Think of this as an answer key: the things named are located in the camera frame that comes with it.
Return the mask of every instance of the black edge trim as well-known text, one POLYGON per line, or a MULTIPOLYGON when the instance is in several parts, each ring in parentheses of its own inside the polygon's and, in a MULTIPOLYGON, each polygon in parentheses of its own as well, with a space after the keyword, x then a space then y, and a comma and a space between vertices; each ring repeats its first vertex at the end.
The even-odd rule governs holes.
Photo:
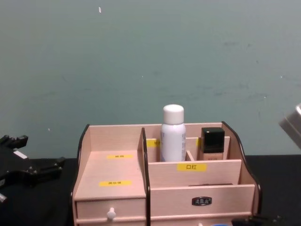
POLYGON ((258 201, 258 209, 257 209, 257 214, 260 214, 261 213, 261 203, 262 203, 262 191, 261 191, 261 186, 258 182, 258 179, 257 177, 252 173, 249 165, 247 164, 246 162, 246 158, 245 158, 245 152, 244 152, 244 148, 243 148, 243 145, 241 143, 241 140, 238 136, 238 134, 227 124, 225 123, 224 121, 222 121, 222 124, 224 124, 226 127, 228 127, 228 129, 231 130, 231 132, 234 134, 235 138, 237 139, 238 141, 238 144, 239 144, 239 147, 240 147, 240 151, 242 153, 242 156, 243 156, 243 161, 244 161, 244 164, 246 166, 246 169, 247 171, 249 172, 249 174, 253 177, 253 179, 255 180, 257 186, 258 186, 258 192, 259 192, 259 201, 258 201))
POLYGON ((82 134, 80 135, 80 138, 79 138, 79 146, 78 146, 78 149, 77 149, 77 157, 76 157, 77 166, 76 166, 76 169, 75 169, 75 175, 74 175, 74 180, 73 180, 73 183, 72 183, 72 186, 71 186, 71 191, 69 193, 70 194, 69 211, 70 211, 70 217, 72 218, 71 219, 72 222, 73 222, 73 208, 72 208, 73 189, 74 189, 75 183, 77 181, 77 177, 79 175, 79 162, 80 162, 80 155, 81 155, 81 146, 82 146, 84 136, 85 136, 86 131, 88 130, 89 126, 90 126, 90 124, 86 125, 84 131, 82 132, 82 134))
POLYGON ((142 128, 143 149, 144 149, 144 172, 146 182, 146 226, 151 226, 151 186, 149 177, 149 162, 147 159, 147 145, 145 128, 142 128))

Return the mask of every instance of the black table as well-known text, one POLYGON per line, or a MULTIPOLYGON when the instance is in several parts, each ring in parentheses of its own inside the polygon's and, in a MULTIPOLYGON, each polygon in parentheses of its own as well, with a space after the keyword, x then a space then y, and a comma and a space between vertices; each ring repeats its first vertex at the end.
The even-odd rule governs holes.
MULTIPOLYGON (((263 191, 262 214, 288 218, 301 225, 301 155, 247 156, 263 191)), ((43 164, 49 159, 35 160, 43 164)), ((76 168, 67 159, 58 180, 34 188, 14 185, 0 189, 8 202, 0 205, 0 226, 72 226, 70 192, 76 168)))

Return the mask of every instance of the drawer handle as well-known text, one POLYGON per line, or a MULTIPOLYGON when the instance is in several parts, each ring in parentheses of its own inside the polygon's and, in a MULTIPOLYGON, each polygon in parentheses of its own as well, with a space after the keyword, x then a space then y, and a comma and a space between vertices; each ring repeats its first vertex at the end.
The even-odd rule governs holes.
POLYGON ((111 207, 109 212, 107 212, 107 217, 111 220, 113 220, 116 217, 116 213, 113 207, 111 207))

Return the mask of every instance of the cosmetic organizer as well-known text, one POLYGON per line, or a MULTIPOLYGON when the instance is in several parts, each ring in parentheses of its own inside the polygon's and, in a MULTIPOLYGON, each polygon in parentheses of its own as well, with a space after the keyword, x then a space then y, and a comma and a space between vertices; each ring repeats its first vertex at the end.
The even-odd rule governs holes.
POLYGON ((160 162, 160 124, 87 125, 71 193, 75 226, 231 225, 261 190, 225 122, 186 123, 186 161, 160 162), (198 161, 202 127, 225 131, 223 160, 198 161))

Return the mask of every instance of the black bottle cap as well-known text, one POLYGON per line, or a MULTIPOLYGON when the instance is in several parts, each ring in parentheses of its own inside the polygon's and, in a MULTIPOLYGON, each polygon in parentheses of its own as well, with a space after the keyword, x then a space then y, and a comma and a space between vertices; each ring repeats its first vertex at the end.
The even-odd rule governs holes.
POLYGON ((225 131, 220 127, 202 128, 203 153, 223 153, 225 131))

